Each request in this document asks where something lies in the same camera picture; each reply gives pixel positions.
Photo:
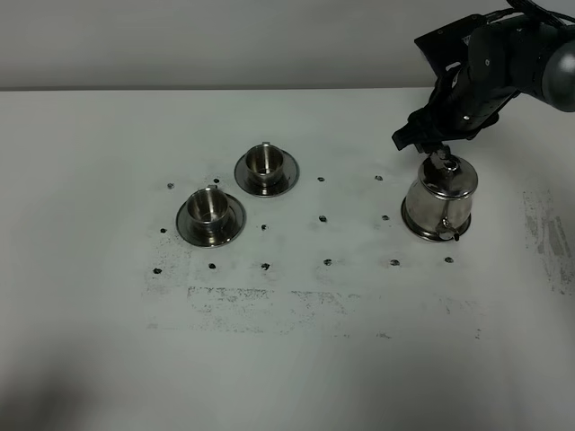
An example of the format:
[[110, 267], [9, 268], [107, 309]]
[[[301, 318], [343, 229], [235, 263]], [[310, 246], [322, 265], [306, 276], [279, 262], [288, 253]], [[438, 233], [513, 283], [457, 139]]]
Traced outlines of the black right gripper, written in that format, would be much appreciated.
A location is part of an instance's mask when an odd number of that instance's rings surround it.
[[490, 116], [480, 105], [470, 67], [450, 69], [437, 80], [427, 104], [392, 134], [394, 144], [398, 151], [413, 145], [420, 154], [431, 154], [446, 142], [474, 138]]

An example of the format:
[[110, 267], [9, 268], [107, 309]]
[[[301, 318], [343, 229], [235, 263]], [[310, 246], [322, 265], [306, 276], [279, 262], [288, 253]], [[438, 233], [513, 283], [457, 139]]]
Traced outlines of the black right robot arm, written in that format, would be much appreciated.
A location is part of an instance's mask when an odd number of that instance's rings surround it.
[[415, 41], [436, 75], [429, 101], [392, 135], [398, 150], [430, 154], [446, 141], [471, 140], [502, 108], [527, 94], [574, 110], [574, 20], [533, 1], [471, 14]]

